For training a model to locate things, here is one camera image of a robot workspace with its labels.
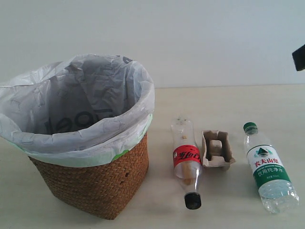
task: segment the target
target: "green label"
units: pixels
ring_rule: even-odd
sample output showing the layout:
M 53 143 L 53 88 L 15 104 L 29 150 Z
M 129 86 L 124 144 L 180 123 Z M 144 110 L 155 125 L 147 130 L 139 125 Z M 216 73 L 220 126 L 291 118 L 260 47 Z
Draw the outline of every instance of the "green label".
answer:
M 258 188 L 272 180 L 287 180 L 290 182 L 281 159 L 272 146 L 256 146 L 249 150 L 247 158 Z
M 271 180 L 287 180 L 290 182 L 286 170 L 280 165 L 261 166 L 253 173 L 253 176 L 258 188 Z

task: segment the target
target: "white plastic bag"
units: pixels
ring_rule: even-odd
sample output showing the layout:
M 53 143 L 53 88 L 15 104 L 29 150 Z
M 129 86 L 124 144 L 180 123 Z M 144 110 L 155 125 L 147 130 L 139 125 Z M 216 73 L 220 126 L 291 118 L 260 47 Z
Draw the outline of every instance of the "white plastic bag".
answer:
M 104 165 L 140 142 L 154 85 L 137 61 L 77 55 L 0 85 L 0 136 L 43 162 Z

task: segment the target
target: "white table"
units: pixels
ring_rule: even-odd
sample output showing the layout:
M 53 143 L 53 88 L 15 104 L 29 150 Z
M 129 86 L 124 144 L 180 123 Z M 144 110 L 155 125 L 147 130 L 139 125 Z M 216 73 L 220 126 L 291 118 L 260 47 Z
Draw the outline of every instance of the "white table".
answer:
M 198 210 L 185 208 L 173 176 L 170 122 L 181 111 L 193 120 L 199 146 L 201 130 L 227 131 L 236 159 L 226 172 L 205 171 Z M 248 121 L 277 148 L 301 199 L 297 209 L 281 215 L 264 210 L 243 152 Z M 147 178 L 117 219 L 103 220 L 57 200 L 30 160 L 0 140 L 0 228 L 305 228 L 304 131 L 305 85 L 158 89 Z

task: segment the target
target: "white label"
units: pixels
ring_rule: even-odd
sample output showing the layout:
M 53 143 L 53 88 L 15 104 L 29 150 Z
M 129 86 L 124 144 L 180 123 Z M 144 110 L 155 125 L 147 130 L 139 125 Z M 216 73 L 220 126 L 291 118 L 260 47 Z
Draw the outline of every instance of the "white label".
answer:
M 247 159 L 253 172 L 265 165 L 283 166 L 276 150 L 267 145 L 252 148 L 247 154 Z

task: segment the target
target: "clear plastic bottle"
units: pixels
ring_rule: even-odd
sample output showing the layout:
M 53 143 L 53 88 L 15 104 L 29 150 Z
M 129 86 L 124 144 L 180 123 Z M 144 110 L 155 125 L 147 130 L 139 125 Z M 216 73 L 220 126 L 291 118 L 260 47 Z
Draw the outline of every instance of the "clear plastic bottle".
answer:
M 244 132 L 244 150 L 265 209 L 281 213 L 296 207 L 299 197 L 270 140 L 255 123 L 246 123 Z
M 194 138 L 193 124 L 191 120 L 180 116 L 173 120 L 171 129 L 174 173 L 185 191 L 185 206 L 188 209 L 198 209 L 201 206 L 198 187 L 203 169 Z

